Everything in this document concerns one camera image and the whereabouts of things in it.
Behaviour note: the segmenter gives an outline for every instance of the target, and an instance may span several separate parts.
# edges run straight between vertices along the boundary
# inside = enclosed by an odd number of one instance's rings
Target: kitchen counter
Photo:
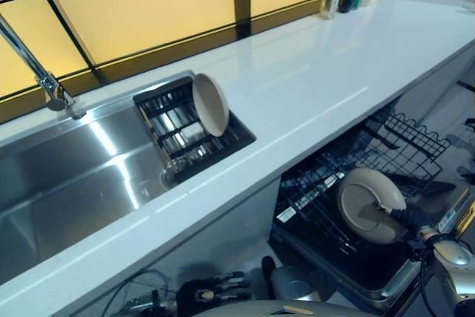
[[[0,287],[0,315],[66,314],[150,264],[291,165],[474,43],[473,5],[373,0],[133,76],[78,97],[86,107],[180,71],[205,72],[257,140]],[[0,145],[57,120],[46,109],[0,128]]]

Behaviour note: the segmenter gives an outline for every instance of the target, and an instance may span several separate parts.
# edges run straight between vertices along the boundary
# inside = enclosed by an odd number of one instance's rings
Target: beige plate
[[[199,73],[193,80],[193,101],[205,129],[220,137],[228,126],[229,108],[223,91],[213,79]]]
[[[390,209],[405,209],[399,189],[381,172],[354,169],[338,187],[338,207],[348,226],[359,236],[376,244],[391,244],[400,239],[405,228],[377,203]]]

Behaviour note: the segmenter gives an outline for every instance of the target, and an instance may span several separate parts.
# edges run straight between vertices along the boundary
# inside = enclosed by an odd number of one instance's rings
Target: cable
[[[128,278],[126,278],[124,281],[122,281],[122,283],[119,285],[119,287],[117,288],[115,293],[112,295],[111,299],[109,299],[109,302],[105,305],[104,310],[101,313],[101,317],[105,316],[105,313],[107,312],[107,310],[111,306],[114,299],[117,297],[119,292],[122,291],[122,289],[129,282],[132,282],[135,278],[138,278],[139,276],[142,276],[142,275],[145,275],[145,274],[156,274],[156,275],[160,276],[160,278],[163,280],[163,283],[165,284],[165,287],[163,288],[163,290],[165,291],[165,297],[168,296],[168,293],[170,292],[170,290],[169,290],[168,279],[165,276],[165,274],[163,274],[161,271],[159,271],[157,269],[140,270],[140,271],[134,273],[132,276],[129,276]]]
[[[438,317],[437,314],[432,310],[432,307],[429,305],[428,297],[425,294],[425,264],[428,263],[430,251],[426,250],[422,253],[422,261],[421,261],[421,295],[422,300],[424,301],[425,307],[427,311],[429,311],[432,317]]]

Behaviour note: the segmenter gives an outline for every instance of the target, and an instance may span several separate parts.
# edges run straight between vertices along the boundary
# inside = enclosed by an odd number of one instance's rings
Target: faucet spout
[[[51,72],[45,70],[1,14],[0,33],[5,40],[7,40],[12,49],[23,59],[24,63],[35,73],[35,80],[45,91],[46,106],[49,109],[52,111],[66,110],[68,115],[73,119],[79,119],[85,115],[85,111],[76,114],[73,110],[73,104],[75,103],[74,98],[65,90]]]

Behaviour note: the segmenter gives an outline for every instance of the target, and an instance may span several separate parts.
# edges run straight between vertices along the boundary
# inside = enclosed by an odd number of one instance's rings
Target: wire rack
[[[333,192],[345,174],[356,167],[381,171],[405,197],[413,197],[440,173],[436,159],[449,145],[404,114],[383,108],[287,171],[275,216],[280,223],[298,216],[347,254],[356,251]]]
[[[135,96],[134,101],[166,156],[163,177],[168,185],[183,182],[255,141],[232,112],[223,135],[208,133],[194,106],[191,77]]]

